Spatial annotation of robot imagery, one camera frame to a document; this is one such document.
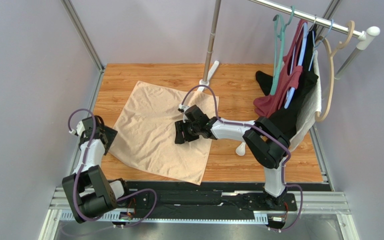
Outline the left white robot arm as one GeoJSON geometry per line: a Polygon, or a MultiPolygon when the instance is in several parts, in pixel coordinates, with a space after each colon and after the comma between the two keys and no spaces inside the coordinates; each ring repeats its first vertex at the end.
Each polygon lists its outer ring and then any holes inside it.
{"type": "Polygon", "coordinates": [[[64,177],[62,187],[73,217],[82,224],[114,210],[117,200],[126,193],[126,183],[121,178],[108,181],[101,169],[117,131],[106,126],[95,116],[80,121],[71,133],[79,137],[80,160],[72,174],[64,177]]]}

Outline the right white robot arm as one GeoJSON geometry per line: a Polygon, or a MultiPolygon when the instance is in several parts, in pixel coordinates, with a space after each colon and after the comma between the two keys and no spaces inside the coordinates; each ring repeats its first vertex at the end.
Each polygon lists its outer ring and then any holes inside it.
{"type": "Polygon", "coordinates": [[[282,161],[288,155],[289,139],[266,117],[251,121],[232,121],[217,116],[209,118],[197,106],[179,105],[183,118],[176,121],[174,142],[178,145],[198,140],[234,140],[247,146],[263,166],[264,190],[273,198],[286,192],[282,161]]]}

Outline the beige cloth napkin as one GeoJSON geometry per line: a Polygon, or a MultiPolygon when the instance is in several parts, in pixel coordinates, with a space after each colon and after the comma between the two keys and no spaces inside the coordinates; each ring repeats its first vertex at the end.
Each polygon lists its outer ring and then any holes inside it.
{"type": "Polygon", "coordinates": [[[200,185],[212,141],[175,144],[175,122],[183,118],[178,107],[184,99],[215,116],[211,94],[138,81],[113,126],[117,135],[109,153],[129,167],[200,185]]]}

